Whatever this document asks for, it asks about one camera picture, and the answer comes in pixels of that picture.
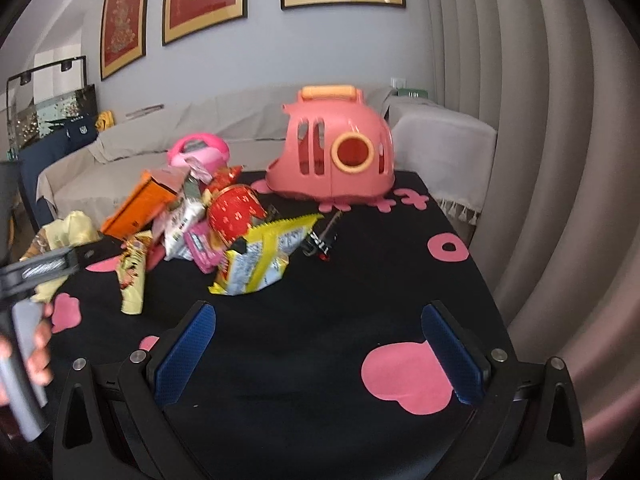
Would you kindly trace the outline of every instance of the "curtain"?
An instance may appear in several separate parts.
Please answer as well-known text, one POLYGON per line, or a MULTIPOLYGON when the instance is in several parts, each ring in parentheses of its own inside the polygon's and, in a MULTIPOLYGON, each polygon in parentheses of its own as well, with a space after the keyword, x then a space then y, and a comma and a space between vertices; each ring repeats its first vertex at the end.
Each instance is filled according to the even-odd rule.
POLYGON ((429 0, 436 100, 498 131, 470 251, 565 359, 599 478, 640 418, 640 51, 607 0, 429 0))

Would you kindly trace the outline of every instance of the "blue gripper pad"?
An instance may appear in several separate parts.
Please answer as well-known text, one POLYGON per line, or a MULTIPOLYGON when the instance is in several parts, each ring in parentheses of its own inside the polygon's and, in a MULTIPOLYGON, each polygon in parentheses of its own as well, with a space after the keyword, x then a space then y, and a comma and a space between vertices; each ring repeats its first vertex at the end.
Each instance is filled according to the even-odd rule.
POLYGON ((480 404, 490 365, 477 348, 465 347, 465 343, 469 346, 473 343, 465 341, 462 327, 439 301, 423 308, 422 333, 460 402, 472 406, 480 404))
POLYGON ((156 369, 155 399, 160 408, 178 402, 216 330, 216 311, 204 303, 156 369))

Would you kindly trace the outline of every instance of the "wall outlet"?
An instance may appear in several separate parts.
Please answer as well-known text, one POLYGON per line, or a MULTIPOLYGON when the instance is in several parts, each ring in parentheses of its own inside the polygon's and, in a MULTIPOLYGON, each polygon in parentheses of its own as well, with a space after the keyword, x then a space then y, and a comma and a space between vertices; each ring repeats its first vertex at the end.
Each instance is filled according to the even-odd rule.
POLYGON ((404 77, 392 77, 391 86, 395 89, 406 88, 406 79, 404 77))

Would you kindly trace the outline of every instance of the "white blanket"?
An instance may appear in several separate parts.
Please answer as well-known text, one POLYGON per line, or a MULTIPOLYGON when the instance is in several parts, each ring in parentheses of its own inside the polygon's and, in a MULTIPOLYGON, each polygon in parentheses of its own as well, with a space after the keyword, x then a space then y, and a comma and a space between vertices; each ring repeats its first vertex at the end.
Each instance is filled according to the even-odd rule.
POLYGON ((445 213, 475 225, 494 164, 496 131, 446 108, 403 104, 392 136, 396 169, 418 173, 445 213))

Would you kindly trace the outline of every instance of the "screw head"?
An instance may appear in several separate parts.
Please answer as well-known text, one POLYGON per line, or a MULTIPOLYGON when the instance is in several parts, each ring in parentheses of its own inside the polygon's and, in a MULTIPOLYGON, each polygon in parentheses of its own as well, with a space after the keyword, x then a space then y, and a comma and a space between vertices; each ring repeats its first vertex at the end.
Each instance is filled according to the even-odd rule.
POLYGON ((136 350, 129 356, 129 360, 134 364, 141 363, 145 359, 146 359, 146 352, 144 350, 136 350))
POLYGON ((551 358, 551 365, 556 370, 564 369, 564 361, 562 361, 562 359, 559 358, 559 357, 552 357, 551 358))
POLYGON ((491 357, 494 361, 498 361, 499 363, 503 363, 507 360, 507 352, 505 352, 502 348, 494 348, 491 350, 491 357))
POLYGON ((76 372, 79 372, 80 370, 82 370, 84 367, 86 366, 86 359, 84 357, 81 357, 79 359, 76 359, 74 361, 74 370, 76 372))

